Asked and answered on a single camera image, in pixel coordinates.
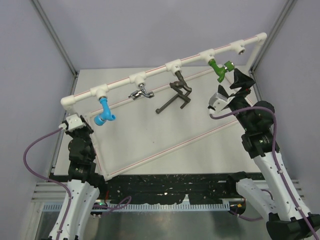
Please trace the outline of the green plastic faucet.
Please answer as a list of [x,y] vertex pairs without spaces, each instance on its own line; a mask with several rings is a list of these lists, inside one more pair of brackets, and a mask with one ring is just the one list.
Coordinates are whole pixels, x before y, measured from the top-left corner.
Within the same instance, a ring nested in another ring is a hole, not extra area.
[[223,80],[225,79],[226,73],[231,72],[235,69],[235,65],[231,61],[227,61],[224,66],[218,66],[217,62],[215,59],[211,59],[208,62],[208,65],[212,67],[214,70],[215,74],[218,76],[217,81],[219,83],[222,83]]

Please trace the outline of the white PVC pipe frame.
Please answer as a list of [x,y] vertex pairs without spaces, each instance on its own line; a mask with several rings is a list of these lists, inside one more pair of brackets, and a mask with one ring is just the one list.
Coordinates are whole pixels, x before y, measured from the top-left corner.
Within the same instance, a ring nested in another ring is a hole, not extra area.
[[[81,70],[75,93],[60,102],[68,116],[82,115],[93,128],[96,171],[106,180],[121,174],[178,174],[178,165],[188,154],[186,146],[204,138],[216,140],[220,132],[238,128],[233,116],[214,122],[208,115],[208,100],[219,85],[218,76],[208,62],[225,52],[241,54],[253,45],[247,63],[239,67],[247,74],[266,38],[267,34],[262,32],[153,69]],[[192,88],[188,96],[191,101],[180,109],[184,101],[178,98],[157,114],[156,109],[177,94],[170,87],[170,83],[178,80],[177,71]],[[141,83],[154,97],[128,98]],[[98,126],[94,117],[103,112],[101,97],[107,98],[116,119]]]

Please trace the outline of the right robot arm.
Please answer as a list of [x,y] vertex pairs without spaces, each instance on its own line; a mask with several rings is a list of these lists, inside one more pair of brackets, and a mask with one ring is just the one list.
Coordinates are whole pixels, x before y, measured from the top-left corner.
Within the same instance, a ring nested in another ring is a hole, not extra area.
[[250,105],[246,96],[255,81],[239,69],[233,72],[231,89],[236,93],[227,94],[220,85],[216,96],[218,103],[212,103],[214,110],[219,107],[230,109],[244,129],[242,145],[262,173],[270,195],[256,187],[245,172],[228,177],[226,191],[231,197],[245,198],[265,221],[266,229],[273,240],[303,240],[320,238],[319,214],[312,213],[296,190],[276,142],[277,120],[275,109],[267,101]]

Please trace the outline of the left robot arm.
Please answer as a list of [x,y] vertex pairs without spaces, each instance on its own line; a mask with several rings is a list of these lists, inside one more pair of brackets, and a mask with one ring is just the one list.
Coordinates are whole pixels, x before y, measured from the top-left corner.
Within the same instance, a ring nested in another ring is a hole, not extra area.
[[104,176],[96,173],[91,126],[77,114],[68,116],[61,126],[72,138],[68,144],[68,191],[48,239],[82,240],[93,205],[106,195],[107,187]]

